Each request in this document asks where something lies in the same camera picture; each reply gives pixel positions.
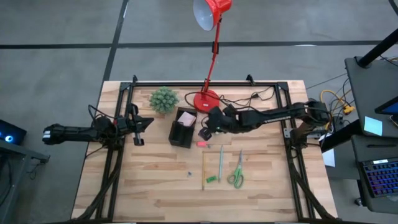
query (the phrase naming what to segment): keyboard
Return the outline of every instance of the keyboard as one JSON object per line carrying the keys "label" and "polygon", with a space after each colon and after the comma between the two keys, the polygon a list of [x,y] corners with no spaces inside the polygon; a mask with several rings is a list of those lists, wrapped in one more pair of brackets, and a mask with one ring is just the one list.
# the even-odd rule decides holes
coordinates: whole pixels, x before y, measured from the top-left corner
{"label": "keyboard", "polygon": [[398,158],[360,162],[371,197],[398,195]]}

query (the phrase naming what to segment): lamp base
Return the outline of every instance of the lamp base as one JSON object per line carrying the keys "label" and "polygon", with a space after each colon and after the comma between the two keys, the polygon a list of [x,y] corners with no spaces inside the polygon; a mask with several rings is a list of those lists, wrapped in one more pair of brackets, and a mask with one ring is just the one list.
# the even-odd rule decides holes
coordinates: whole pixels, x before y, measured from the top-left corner
{"label": "lamp base", "polygon": [[193,99],[193,105],[195,109],[203,112],[208,113],[214,107],[220,105],[220,100],[213,90],[207,90],[207,92],[197,92]]}

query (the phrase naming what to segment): concrete floor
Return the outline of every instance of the concrete floor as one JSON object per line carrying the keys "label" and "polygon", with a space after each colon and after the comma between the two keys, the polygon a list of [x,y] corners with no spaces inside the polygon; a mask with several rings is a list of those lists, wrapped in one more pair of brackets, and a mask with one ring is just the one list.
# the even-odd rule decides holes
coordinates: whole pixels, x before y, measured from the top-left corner
{"label": "concrete floor", "polygon": [[[234,0],[224,15],[220,41],[381,40],[397,28],[387,0]],[[122,0],[0,0],[1,44],[97,44],[112,42]],[[120,43],[207,42],[192,1],[130,0]],[[345,73],[344,59],[372,45],[323,47],[223,47],[215,80],[305,80],[312,86]],[[87,104],[95,105],[109,49],[0,50],[0,119],[28,131],[24,145],[51,155],[35,180],[26,178],[14,223],[70,218],[86,144],[42,144],[53,123],[86,126]],[[398,55],[393,47],[385,57]],[[110,80],[197,80],[208,71],[209,48],[118,49]],[[308,90],[338,90],[346,76]],[[358,188],[330,179],[339,217],[393,223],[398,215],[371,213],[353,204]]]}

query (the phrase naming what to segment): pink eraser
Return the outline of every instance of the pink eraser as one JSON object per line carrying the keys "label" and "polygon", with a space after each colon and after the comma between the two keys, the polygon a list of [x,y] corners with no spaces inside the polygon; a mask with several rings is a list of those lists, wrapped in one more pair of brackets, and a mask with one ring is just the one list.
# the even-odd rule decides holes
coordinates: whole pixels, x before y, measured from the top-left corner
{"label": "pink eraser", "polygon": [[206,147],[207,143],[205,141],[197,142],[197,146]]}

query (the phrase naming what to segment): wooden tabletop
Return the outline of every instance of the wooden tabletop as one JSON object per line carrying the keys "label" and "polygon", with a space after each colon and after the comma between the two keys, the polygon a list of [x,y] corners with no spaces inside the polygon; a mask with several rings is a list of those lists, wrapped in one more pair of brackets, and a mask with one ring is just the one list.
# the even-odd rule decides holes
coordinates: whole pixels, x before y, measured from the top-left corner
{"label": "wooden tabletop", "polygon": [[[303,81],[287,81],[292,102],[307,101]],[[118,98],[120,82],[105,82],[98,109],[113,115]],[[155,121],[141,136],[145,146],[137,147],[132,136],[127,137],[123,164],[116,199],[114,221],[116,222],[288,222],[296,221],[294,200],[285,154],[280,123],[262,125],[259,129],[244,134],[213,135],[209,147],[196,146],[202,141],[198,136],[198,114],[193,142],[190,149],[171,146],[168,140],[175,113],[160,115],[149,106],[150,94],[156,87],[135,87],[132,97],[139,107],[139,115],[154,117]],[[172,87],[178,93],[178,106],[189,107],[185,94],[197,91],[192,87]],[[248,98],[255,91],[266,87],[211,87],[217,94],[229,100]],[[272,95],[270,88],[260,94],[262,98]],[[193,95],[188,97],[192,102]],[[270,100],[252,100],[251,105],[259,110],[277,107],[275,96]],[[202,190],[202,156],[205,154],[205,176],[218,176],[220,147],[224,145],[223,173],[221,182],[205,184]],[[90,143],[87,153],[99,148]],[[226,177],[238,163],[243,150],[244,184],[237,190],[228,184]],[[310,188],[320,203],[334,216],[336,208],[331,194],[326,169],[319,147],[303,150]],[[72,217],[78,217],[98,193],[103,175],[106,149],[92,154],[84,163]],[[303,193],[300,198],[307,214]],[[108,211],[108,199],[104,214]]]}

